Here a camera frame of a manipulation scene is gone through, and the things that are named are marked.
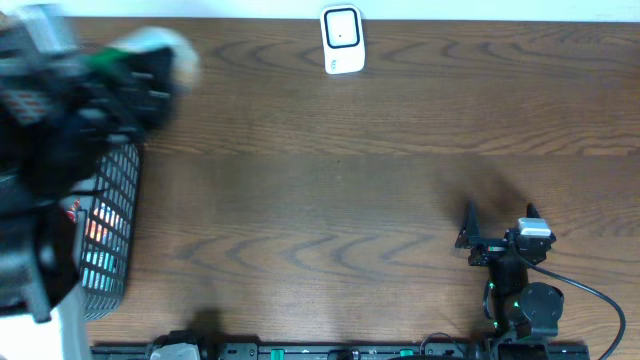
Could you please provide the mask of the green lid jar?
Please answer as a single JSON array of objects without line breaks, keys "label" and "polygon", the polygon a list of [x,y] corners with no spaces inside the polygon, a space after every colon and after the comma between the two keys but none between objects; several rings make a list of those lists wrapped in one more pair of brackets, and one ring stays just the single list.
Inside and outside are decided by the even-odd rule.
[{"label": "green lid jar", "polygon": [[143,27],[118,38],[90,55],[88,64],[92,70],[111,76],[125,67],[163,74],[181,91],[191,91],[200,77],[200,58],[193,44],[165,27]]}]

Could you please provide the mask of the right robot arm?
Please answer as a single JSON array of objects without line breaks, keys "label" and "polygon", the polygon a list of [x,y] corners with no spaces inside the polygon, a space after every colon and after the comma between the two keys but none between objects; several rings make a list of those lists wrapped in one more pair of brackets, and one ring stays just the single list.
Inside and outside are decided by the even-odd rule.
[{"label": "right robot arm", "polygon": [[475,207],[465,210],[455,246],[470,251],[468,264],[488,269],[483,309],[494,334],[469,347],[473,359],[549,359],[549,340],[558,335],[561,290],[531,282],[528,271],[546,259],[556,241],[550,226],[529,204],[526,216],[501,238],[481,235]]}]

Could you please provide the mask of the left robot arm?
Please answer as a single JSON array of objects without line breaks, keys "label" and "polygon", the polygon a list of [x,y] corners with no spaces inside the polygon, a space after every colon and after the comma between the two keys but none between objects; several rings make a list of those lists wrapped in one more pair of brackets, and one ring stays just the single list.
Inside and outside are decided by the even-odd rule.
[{"label": "left robot arm", "polygon": [[144,27],[85,50],[50,4],[1,19],[1,355],[88,359],[124,295],[148,135],[199,59]]}]

